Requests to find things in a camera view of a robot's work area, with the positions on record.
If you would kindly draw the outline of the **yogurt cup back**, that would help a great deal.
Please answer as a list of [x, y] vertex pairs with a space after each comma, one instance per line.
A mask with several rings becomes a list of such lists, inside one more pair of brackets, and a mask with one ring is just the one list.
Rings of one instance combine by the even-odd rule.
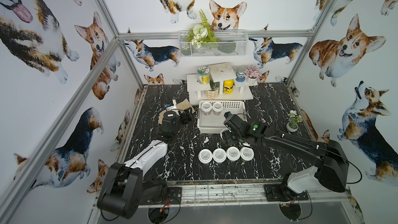
[[212, 104], [212, 111], [214, 115], [219, 116], [223, 111], [223, 104], [221, 102], [214, 102]]
[[203, 102], [201, 104], [201, 111], [206, 116], [210, 115], [212, 111], [212, 104], [210, 102]]

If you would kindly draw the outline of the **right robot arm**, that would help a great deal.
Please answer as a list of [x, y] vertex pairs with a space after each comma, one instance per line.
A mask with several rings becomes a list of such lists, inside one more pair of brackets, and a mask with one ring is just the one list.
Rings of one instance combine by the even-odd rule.
[[263, 123], [244, 121], [240, 114], [224, 114], [224, 125], [236, 141], [251, 147], [262, 145], [286, 150], [311, 163], [312, 166], [284, 177], [283, 187], [296, 194], [316, 188], [333, 192], [346, 191], [348, 170], [352, 163], [347, 159], [341, 145], [333, 140], [327, 144], [316, 142], [268, 127]]

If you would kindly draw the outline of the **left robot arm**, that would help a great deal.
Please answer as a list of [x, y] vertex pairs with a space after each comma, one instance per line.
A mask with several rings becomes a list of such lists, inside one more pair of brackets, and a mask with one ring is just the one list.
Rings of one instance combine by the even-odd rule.
[[167, 154], [168, 145], [175, 140], [180, 127], [191, 120], [192, 110], [167, 110], [155, 140], [134, 158], [116, 162], [109, 168], [97, 200], [104, 220], [130, 219], [142, 203], [169, 204], [167, 182], [159, 178], [144, 181], [144, 176]]

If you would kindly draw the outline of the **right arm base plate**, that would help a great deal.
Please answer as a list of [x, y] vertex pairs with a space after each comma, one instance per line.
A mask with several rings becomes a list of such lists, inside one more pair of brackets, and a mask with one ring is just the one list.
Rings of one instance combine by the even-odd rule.
[[308, 201], [307, 191], [296, 193], [282, 184], [265, 184], [265, 196], [268, 202]]

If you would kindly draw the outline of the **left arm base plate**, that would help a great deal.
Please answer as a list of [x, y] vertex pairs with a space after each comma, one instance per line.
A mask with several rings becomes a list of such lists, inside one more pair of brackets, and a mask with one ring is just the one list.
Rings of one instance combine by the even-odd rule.
[[181, 202], [181, 197], [181, 187], [152, 187], [142, 192], [140, 205], [178, 205]]

